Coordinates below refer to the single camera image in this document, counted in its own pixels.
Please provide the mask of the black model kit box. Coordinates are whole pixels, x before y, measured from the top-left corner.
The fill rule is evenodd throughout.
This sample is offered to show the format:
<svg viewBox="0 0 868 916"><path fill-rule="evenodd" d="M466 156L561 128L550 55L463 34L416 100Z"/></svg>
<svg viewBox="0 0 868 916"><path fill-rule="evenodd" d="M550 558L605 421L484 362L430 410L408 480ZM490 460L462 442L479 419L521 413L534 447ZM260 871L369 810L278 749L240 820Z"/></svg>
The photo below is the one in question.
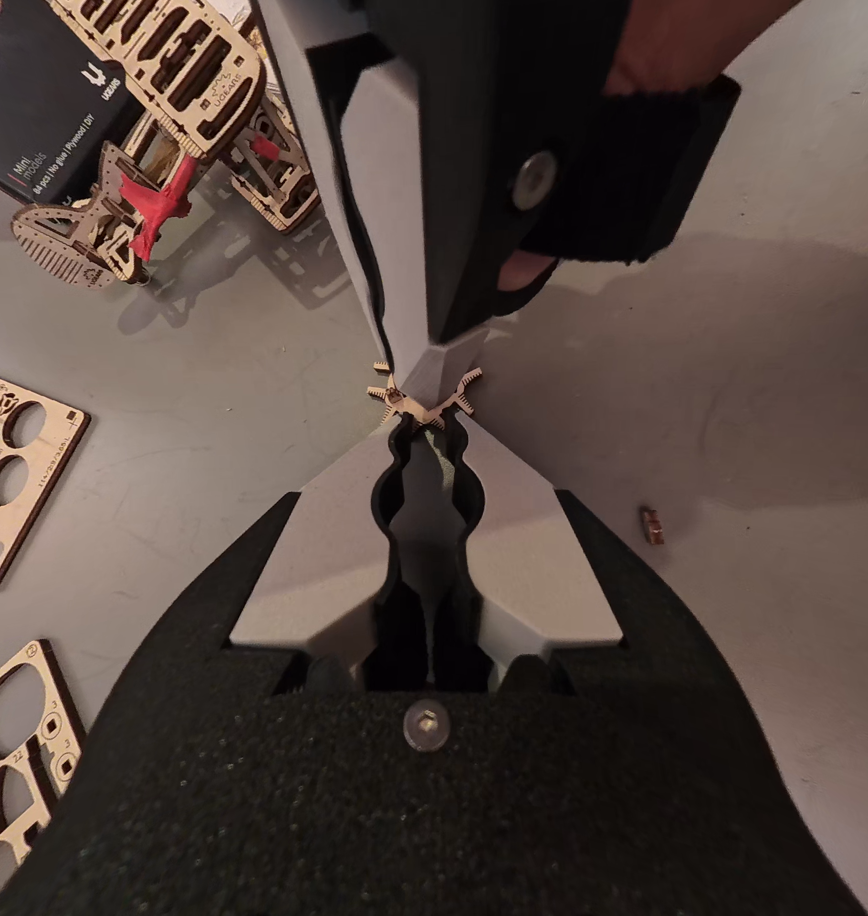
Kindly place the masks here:
<svg viewBox="0 0 868 916"><path fill-rule="evenodd" d="M0 1L0 189L22 204L85 198L103 144L144 113L122 77L48 3Z"/></svg>

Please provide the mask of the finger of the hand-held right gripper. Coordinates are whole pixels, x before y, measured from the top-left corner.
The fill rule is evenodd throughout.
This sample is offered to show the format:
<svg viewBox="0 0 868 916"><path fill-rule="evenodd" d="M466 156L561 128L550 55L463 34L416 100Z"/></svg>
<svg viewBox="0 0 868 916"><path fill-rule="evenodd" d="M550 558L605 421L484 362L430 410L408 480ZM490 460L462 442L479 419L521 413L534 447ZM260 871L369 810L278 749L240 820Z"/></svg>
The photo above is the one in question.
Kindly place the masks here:
<svg viewBox="0 0 868 916"><path fill-rule="evenodd" d="M362 11L339 2L266 1L258 9L325 216L382 359L393 369L382 327L381 273L348 175L342 137L359 77L390 61L393 53L368 29Z"/></svg>
<svg viewBox="0 0 868 916"><path fill-rule="evenodd" d="M488 323L450 343L428 331L417 76L403 60L361 73L341 121L350 188L380 274L377 343L389 353L396 388L426 408L444 403L478 366Z"/></svg>

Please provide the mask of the wooden sheet with round holes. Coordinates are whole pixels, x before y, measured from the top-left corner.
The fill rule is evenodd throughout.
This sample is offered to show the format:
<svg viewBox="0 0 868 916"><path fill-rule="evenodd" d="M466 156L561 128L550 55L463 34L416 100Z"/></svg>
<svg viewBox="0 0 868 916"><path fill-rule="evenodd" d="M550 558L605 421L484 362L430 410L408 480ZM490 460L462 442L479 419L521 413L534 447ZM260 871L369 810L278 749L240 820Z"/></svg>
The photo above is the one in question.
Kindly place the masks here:
<svg viewBox="0 0 868 916"><path fill-rule="evenodd" d="M90 421L75 406L0 378L0 583Z"/></svg>

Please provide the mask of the wooden sheet with numbered cutouts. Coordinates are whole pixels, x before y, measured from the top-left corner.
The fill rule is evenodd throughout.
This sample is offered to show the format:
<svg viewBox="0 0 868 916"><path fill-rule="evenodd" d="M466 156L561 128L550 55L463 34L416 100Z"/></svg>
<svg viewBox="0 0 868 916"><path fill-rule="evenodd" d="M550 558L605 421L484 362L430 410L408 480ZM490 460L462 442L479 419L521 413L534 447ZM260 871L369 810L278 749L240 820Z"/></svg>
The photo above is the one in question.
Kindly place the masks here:
<svg viewBox="0 0 868 916"><path fill-rule="evenodd" d="M42 710L38 725L9 752L0 750L0 845L21 864L41 831L49 824L66 792L82 755L85 730L74 706L51 642L31 641L0 667L0 688L24 669L36 672L42 683ZM29 803L16 816L5 813L3 796L7 776L22 777Z"/></svg>

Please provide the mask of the person's right hand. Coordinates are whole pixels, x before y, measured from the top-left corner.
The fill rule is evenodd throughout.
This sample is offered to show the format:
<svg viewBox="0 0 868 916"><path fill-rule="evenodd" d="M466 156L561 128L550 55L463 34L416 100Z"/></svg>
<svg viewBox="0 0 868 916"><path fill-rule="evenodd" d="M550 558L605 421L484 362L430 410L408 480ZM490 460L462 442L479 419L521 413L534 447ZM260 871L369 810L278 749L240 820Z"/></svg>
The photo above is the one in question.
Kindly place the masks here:
<svg viewBox="0 0 868 916"><path fill-rule="evenodd" d="M673 242L741 93L726 68L796 5L631 2L584 147L502 266L503 302L561 261L643 263Z"/></svg>

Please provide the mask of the wooden model airplane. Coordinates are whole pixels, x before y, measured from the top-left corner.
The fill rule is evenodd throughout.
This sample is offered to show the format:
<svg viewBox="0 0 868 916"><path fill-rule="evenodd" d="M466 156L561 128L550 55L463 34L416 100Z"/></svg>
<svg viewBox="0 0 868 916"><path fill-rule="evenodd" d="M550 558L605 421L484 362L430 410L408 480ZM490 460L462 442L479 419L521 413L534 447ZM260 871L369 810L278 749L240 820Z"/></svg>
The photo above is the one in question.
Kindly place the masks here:
<svg viewBox="0 0 868 916"><path fill-rule="evenodd" d="M145 113L121 146L103 144L96 182L70 204L30 204L11 230L23 252L60 281L102 290L149 280L130 249L142 217L120 194L121 173L164 189L185 155L199 165L189 189L222 162L233 188L289 235L320 199L282 97L280 79L248 2L237 19L204 1L49 2L55 15L103 62L118 64ZM276 162L253 154L256 133L276 143Z"/></svg>

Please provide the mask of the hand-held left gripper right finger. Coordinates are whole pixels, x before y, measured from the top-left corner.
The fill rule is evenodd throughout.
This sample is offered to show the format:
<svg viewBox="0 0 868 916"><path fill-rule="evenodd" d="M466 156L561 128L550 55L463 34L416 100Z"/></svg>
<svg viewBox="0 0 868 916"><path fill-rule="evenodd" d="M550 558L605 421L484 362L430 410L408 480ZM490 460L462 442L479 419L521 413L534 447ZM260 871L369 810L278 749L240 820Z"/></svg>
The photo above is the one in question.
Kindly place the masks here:
<svg viewBox="0 0 868 916"><path fill-rule="evenodd" d="M462 527L435 620L436 688L487 692L519 658L620 647L562 494L472 418L449 418L447 445Z"/></svg>

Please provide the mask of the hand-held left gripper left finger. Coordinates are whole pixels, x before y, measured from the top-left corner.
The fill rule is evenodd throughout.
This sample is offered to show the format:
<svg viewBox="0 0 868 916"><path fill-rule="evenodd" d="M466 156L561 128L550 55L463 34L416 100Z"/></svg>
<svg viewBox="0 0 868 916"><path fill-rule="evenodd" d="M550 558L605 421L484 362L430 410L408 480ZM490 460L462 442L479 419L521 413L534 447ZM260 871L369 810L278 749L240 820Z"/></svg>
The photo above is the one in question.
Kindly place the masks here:
<svg viewBox="0 0 868 916"><path fill-rule="evenodd" d="M296 493L230 633L233 646L334 658L371 691L426 685L424 610L392 531L413 429L409 418L385 421Z"/></svg>

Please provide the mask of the large red tape wad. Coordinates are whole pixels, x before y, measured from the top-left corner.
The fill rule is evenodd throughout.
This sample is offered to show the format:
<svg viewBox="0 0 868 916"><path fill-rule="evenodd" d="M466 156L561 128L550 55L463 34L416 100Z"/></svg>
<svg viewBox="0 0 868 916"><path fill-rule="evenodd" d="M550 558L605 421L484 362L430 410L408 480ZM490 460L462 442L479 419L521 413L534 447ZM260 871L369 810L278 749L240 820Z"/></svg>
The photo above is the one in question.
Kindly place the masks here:
<svg viewBox="0 0 868 916"><path fill-rule="evenodd" d="M198 165L194 157L185 155L176 175L160 190L143 187L124 172L121 173L120 194L142 217L141 233L130 242L130 249L142 261L150 261L161 227L168 219L184 219L188 216L191 209L188 189Z"/></svg>

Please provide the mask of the small wooden gear piece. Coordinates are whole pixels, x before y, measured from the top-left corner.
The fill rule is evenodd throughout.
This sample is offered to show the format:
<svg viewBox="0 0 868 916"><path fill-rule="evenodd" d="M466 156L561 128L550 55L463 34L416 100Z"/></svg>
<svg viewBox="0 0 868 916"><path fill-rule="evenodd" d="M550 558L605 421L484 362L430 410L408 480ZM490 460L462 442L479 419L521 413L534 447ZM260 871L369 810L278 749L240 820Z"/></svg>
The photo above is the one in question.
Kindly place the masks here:
<svg viewBox="0 0 868 916"><path fill-rule="evenodd" d="M394 374L386 362L375 362L373 370L378 375L386 377L385 385L370 385L367 388L367 394L379 399L385 406L380 429L387 428L387 424L394 418L407 416L412 420L413 430L431 426L446 430L445 412L451 407L458 408L469 417L474 415L474 407L467 398L466 390L470 384L482 377L483 370L480 367L466 372L454 392L439 405L433 407L424 407L414 398L405 395L396 386Z"/></svg>

